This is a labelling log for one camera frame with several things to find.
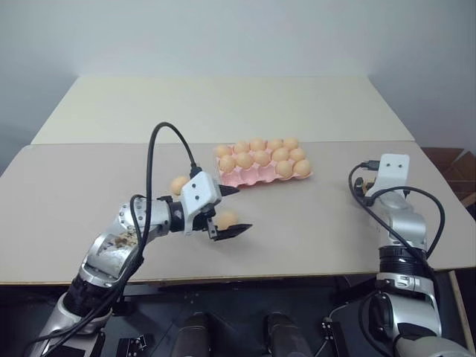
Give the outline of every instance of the egg carton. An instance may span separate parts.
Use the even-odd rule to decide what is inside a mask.
[[[233,152],[233,146],[232,145],[227,145],[228,147],[231,148],[232,154],[231,157],[236,158],[237,154]],[[273,150],[266,148],[265,150],[269,155],[272,154]],[[248,151],[248,154],[253,157],[255,151],[250,150]],[[294,163],[296,162],[295,160],[292,160],[291,158],[288,159],[293,166]],[[233,168],[233,171],[230,173],[226,173],[224,171],[221,171],[219,169],[219,158],[216,157],[216,167],[218,168],[219,171],[219,176],[220,179],[222,180],[222,184],[226,186],[232,186],[232,187],[238,187],[242,185],[246,186],[252,186],[256,184],[257,182],[264,182],[266,184],[273,182],[274,180],[281,180],[281,181],[288,181],[290,179],[307,179],[312,175],[312,171],[309,175],[298,175],[297,173],[293,173],[290,177],[285,178],[282,177],[281,175],[278,175],[276,173],[276,165],[277,161],[271,160],[268,165],[266,166],[260,166],[258,163],[254,162],[249,169],[245,169],[243,167],[236,166]]]

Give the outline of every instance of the cable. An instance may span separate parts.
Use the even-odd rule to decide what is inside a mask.
[[[362,299],[362,301],[358,305],[358,325],[360,326],[362,335],[364,335],[369,345],[372,346],[375,351],[380,353],[382,356],[391,357],[389,353],[385,352],[382,348],[379,347],[379,345],[377,345],[373,341],[373,339],[368,335],[367,330],[365,329],[365,326],[364,326],[364,306],[365,306],[365,303],[368,302],[374,294],[375,294],[374,292],[370,293],[365,299]]]
[[[425,267],[425,270],[428,272],[428,275],[430,276],[431,280],[433,281],[433,284],[434,284],[434,295],[435,295],[435,300],[437,301],[437,305],[439,305],[439,302],[440,302],[440,289],[439,289],[439,286],[438,286],[438,282],[437,282],[437,277],[434,273],[434,270],[430,267],[430,265],[428,264],[428,262],[426,261],[426,259],[424,259],[419,253],[418,251],[412,247],[400,234],[398,234],[394,229],[392,229],[391,226],[389,226],[387,223],[385,223],[379,216],[377,216],[371,209],[369,209],[369,207],[367,207],[365,205],[365,203],[363,203],[362,200],[360,200],[360,198],[357,196],[356,192],[354,191],[353,189],[353,183],[352,183],[352,179],[353,179],[353,174],[356,170],[358,170],[359,168],[363,168],[363,167],[366,167],[366,164],[364,162],[361,162],[360,164],[358,164],[357,166],[355,166],[353,169],[351,169],[350,173],[349,173],[349,178],[348,178],[348,184],[349,184],[349,189],[350,189],[350,192],[352,193],[352,196],[353,198],[357,201],[357,203],[359,205],[361,205],[362,208],[364,208],[364,210],[370,214],[372,216],[372,218],[374,218],[383,228],[385,228],[392,236],[394,236],[395,238],[398,239],[398,241],[404,245],[407,250],[408,250],[408,253],[413,257],[415,258],[416,260],[418,260],[424,267]]]
[[[441,234],[443,233],[443,229],[445,227],[445,220],[446,220],[445,209],[443,208],[443,205],[441,204],[441,202],[431,193],[428,193],[424,190],[421,190],[419,188],[412,187],[412,186],[395,186],[395,187],[385,188],[384,190],[378,190],[369,198],[369,200],[373,203],[377,199],[377,197],[380,197],[384,193],[387,193],[390,191],[396,191],[396,190],[406,190],[406,191],[414,191],[414,192],[420,193],[428,197],[438,207],[438,211],[440,212],[440,224],[438,226],[437,233],[434,236],[433,242],[431,243],[431,246],[426,253],[426,257],[429,258],[431,254],[433,253],[434,249],[437,247],[438,242],[440,241]]]
[[[333,309],[329,313],[328,318],[332,318],[332,315],[334,315],[334,313],[336,313],[337,311],[343,309],[344,307],[348,307],[348,306],[349,306],[349,303],[345,303],[344,305],[337,306],[335,309]],[[319,347],[319,350],[314,354],[314,357],[318,357],[321,354],[321,352],[324,350],[325,346],[327,345],[327,342],[328,342],[328,340],[324,340],[322,345]]]
[[[134,227],[135,227],[135,233],[137,235],[137,240],[138,240],[138,251],[136,255],[134,256],[134,260],[131,262],[131,265],[126,268],[126,271],[123,273],[123,275],[120,277],[119,281],[116,283],[114,288],[110,290],[106,296],[104,297],[104,302],[98,306],[96,309],[93,309],[90,311],[84,318],[82,318],[80,321],[78,321],[75,325],[69,327],[68,329],[65,329],[61,332],[54,332],[49,335],[45,336],[40,336],[38,338],[35,338],[34,340],[30,341],[24,349],[24,355],[28,351],[29,346],[32,344],[35,344],[36,342],[40,341],[45,341],[49,340],[52,338],[59,338],[62,337],[55,345],[53,345],[45,354],[42,354],[42,357],[48,357],[52,354],[53,351],[55,351],[57,348],[62,346],[67,340],[69,340],[72,336],[77,334],[85,325],[87,325],[89,322],[94,320],[103,309],[105,309],[108,305],[110,305],[115,299],[118,298],[118,294],[123,290],[124,286],[127,284],[127,281],[129,278],[138,270],[138,268],[141,266],[142,262],[144,261],[143,257],[143,252],[145,249],[145,246],[147,244],[147,240],[149,237],[149,230],[150,230],[150,223],[151,223],[151,214],[150,212],[152,211],[152,164],[153,164],[153,155],[154,155],[154,146],[155,146],[155,139],[157,138],[158,131],[163,128],[163,127],[169,127],[171,130],[174,131],[174,133],[177,134],[177,136],[180,138],[181,142],[184,144],[185,150],[187,151],[188,157],[190,159],[190,166],[192,167],[192,171],[194,168],[197,168],[195,159],[193,158],[193,154],[188,146],[188,143],[184,139],[183,135],[180,133],[180,131],[171,123],[168,122],[162,122],[158,124],[154,130],[152,131],[152,134],[150,136],[150,141],[149,141],[149,148],[147,152],[147,172],[146,172],[146,220],[144,224],[144,234],[141,233],[141,229],[138,224],[137,216],[135,214],[135,200],[138,198],[143,198],[142,195],[134,195],[130,201],[129,201],[129,206],[131,209],[131,214],[132,214],[132,220],[134,222]]]
[[[314,354],[314,357],[318,357],[321,352],[324,350],[325,346],[327,345],[327,340],[325,340],[322,345],[319,347],[319,350]]]

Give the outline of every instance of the table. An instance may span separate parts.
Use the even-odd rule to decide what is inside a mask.
[[[366,77],[81,77],[32,144],[146,143],[160,121],[192,143],[414,140]]]
[[[193,144],[196,160],[216,174],[213,144]],[[434,193],[447,222],[429,263],[438,269],[476,265],[476,227],[444,178],[413,142],[303,143],[314,175],[300,181],[248,187],[217,210],[235,210],[253,223],[243,235],[213,242],[205,232],[170,234],[147,246],[134,281],[240,279],[377,271],[378,238],[368,215],[353,201],[347,174],[385,152],[411,157],[408,183]],[[0,178],[2,250],[0,283],[68,283],[94,238],[120,205],[145,191],[146,144],[57,144],[25,147]],[[161,144],[154,157],[154,194],[168,194],[173,178],[187,174],[179,144]],[[437,210],[411,194],[437,228]]]

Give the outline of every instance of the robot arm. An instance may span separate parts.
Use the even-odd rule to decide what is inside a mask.
[[[147,243],[176,231],[183,231],[185,234],[208,231],[213,240],[235,237],[246,231],[251,225],[235,225],[225,231],[218,231],[213,223],[214,207],[221,202],[223,196],[236,192],[237,189],[218,185],[208,173],[200,171],[183,186],[179,202],[173,202],[170,196],[152,201]],[[137,198],[134,203],[139,227],[144,231],[146,199]],[[58,300],[40,335],[65,331],[100,306],[105,296],[118,287],[137,253],[138,239],[131,207],[124,204],[111,226],[90,247],[77,276],[68,291]],[[114,301],[106,306],[98,317],[85,325],[55,353],[65,357],[99,356],[104,339],[100,330],[112,313],[113,303]],[[29,356],[43,356],[59,339],[39,341],[33,346]]]
[[[434,282],[422,264],[427,258],[425,220],[406,201],[404,190],[372,199],[380,190],[406,185],[409,161],[407,155],[385,154],[375,182],[365,184],[358,178],[354,186],[363,202],[422,258],[415,259],[389,230],[372,220],[379,232],[380,269],[376,276],[379,292],[369,303],[370,334],[391,343],[398,357],[469,357],[467,350],[441,337]]]

